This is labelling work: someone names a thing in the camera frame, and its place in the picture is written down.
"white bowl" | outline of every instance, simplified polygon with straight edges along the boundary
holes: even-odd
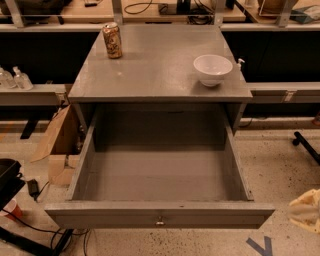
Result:
[[[219,55],[201,55],[194,60],[193,66],[200,82],[209,87],[222,83],[233,68],[228,59]]]

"cabinet top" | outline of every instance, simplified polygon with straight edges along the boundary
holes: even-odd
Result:
[[[109,59],[100,33],[69,94],[72,102],[213,101],[251,98],[232,53],[216,26],[123,25],[123,56]],[[233,63],[223,84],[198,81],[193,61],[217,54]]]

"bottle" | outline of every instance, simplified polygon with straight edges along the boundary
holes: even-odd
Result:
[[[13,67],[13,71],[16,73],[13,79],[20,89],[31,90],[33,88],[33,84],[27,74],[22,73],[18,67]]]
[[[0,87],[14,88],[16,86],[17,84],[13,80],[11,73],[0,67]]]

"speckled floor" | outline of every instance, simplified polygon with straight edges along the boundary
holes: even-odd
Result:
[[[35,163],[30,163],[29,159],[47,123],[40,122],[30,139],[20,140],[24,124],[0,122],[0,158],[18,160],[26,180],[36,179],[42,187],[48,180],[48,159]],[[320,188],[320,166],[303,146],[292,145],[293,132],[300,131],[320,152],[320,127],[312,125],[310,118],[244,119],[241,124],[244,127],[237,132],[235,141],[249,187],[256,202],[273,203],[276,208],[260,229],[97,229],[87,235],[87,255],[263,255],[247,243],[248,239],[260,245],[267,256],[319,255],[320,235],[291,224],[287,218],[287,206],[309,189]],[[16,199],[23,211],[23,221],[40,229],[56,231],[59,227],[43,210],[49,194],[61,196],[61,190],[52,185],[46,187],[37,203],[24,186]],[[5,217],[0,217],[0,225],[50,246],[52,233],[32,230]],[[265,247],[266,237],[271,239],[272,247]],[[85,255],[83,241],[84,236],[73,236],[62,255]],[[29,254],[0,242],[0,255]]]

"soda can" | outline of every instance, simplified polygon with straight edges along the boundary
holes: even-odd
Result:
[[[104,42],[110,59],[122,56],[120,28],[116,22],[108,22],[102,29]]]

